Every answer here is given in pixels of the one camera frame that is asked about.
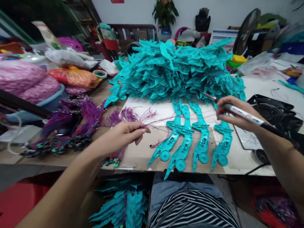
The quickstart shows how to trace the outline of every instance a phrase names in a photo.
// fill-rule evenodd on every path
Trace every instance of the blue vase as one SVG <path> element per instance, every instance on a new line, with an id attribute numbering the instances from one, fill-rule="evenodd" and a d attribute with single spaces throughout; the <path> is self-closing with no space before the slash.
<path id="1" fill-rule="evenodd" d="M 169 27 L 169 29 L 161 29 L 161 35 L 160 35 L 160 41 L 162 42 L 166 42 L 168 39 L 171 38 L 172 35 L 172 31 L 171 28 Z"/>

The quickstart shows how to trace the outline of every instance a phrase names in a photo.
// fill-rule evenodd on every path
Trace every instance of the orange plastic bag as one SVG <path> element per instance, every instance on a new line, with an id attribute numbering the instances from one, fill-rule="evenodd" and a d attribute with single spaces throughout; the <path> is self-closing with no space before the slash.
<path id="1" fill-rule="evenodd" d="M 48 74 L 55 78 L 59 83 L 70 86 L 92 89 L 99 83 L 95 74 L 86 70 L 80 70 L 75 66 L 70 67 L 70 69 L 60 68 L 50 70 Z"/>

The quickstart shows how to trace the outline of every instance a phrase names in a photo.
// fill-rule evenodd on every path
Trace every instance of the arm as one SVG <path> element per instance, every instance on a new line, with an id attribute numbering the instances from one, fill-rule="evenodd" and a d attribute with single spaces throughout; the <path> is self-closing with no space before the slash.
<path id="1" fill-rule="evenodd" d="M 104 158 L 131 142 L 136 145 L 148 127 L 139 122 L 122 122 L 110 129 L 79 154 L 39 204 L 17 228 L 75 227 L 85 194 L 94 182 Z"/>
<path id="2" fill-rule="evenodd" d="M 217 106 L 219 106 L 217 110 L 218 119 L 222 119 L 239 128 L 255 133 L 271 162 L 278 180 L 293 200 L 302 221 L 304 221 L 304 156 L 300 154 L 288 140 L 257 126 L 240 116 L 231 117 L 222 115 L 226 110 L 220 106 L 227 102 L 265 122 L 267 121 L 251 107 L 249 103 L 241 101 L 233 96 L 221 98 L 217 103 Z"/>

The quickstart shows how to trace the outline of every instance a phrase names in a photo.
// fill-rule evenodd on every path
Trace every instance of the potted plant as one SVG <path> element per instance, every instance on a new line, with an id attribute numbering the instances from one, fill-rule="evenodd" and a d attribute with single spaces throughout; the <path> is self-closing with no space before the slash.
<path id="1" fill-rule="evenodd" d="M 158 29 L 160 31 L 160 40 L 165 42 L 171 38 L 172 31 L 170 24 L 175 23 L 175 17 L 178 17 L 177 9 L 174 6 L 173 0 L 157 0 L 154 6 L 152 16 L 154 15 L 154 20 L 159 25 Z"/>

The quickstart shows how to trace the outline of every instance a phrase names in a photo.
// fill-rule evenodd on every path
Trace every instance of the white wall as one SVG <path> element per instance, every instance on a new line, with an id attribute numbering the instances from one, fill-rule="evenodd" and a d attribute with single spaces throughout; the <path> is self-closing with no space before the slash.
<path id="1" fill-rule="evenodd" d="M 200 8 L 208 8 L 213 29 L 227 29 L 228 26 L 241 26 L 245 17 L 253 9 L 259 8 L 262 14 L 280 14 L 291 22 L 304 20 L 304 6 L 292 12 L 303 0 L 174 0 L 179 17 L 171 26 L 172 36 L 183 26 L 195 29 L 195 16 Z M 92 0 L 103 23 L 111 24 L 155 24 L 152 17 L 155 0 L 125 0 L 124 4 L 113 4 L 110 0 Z"/>

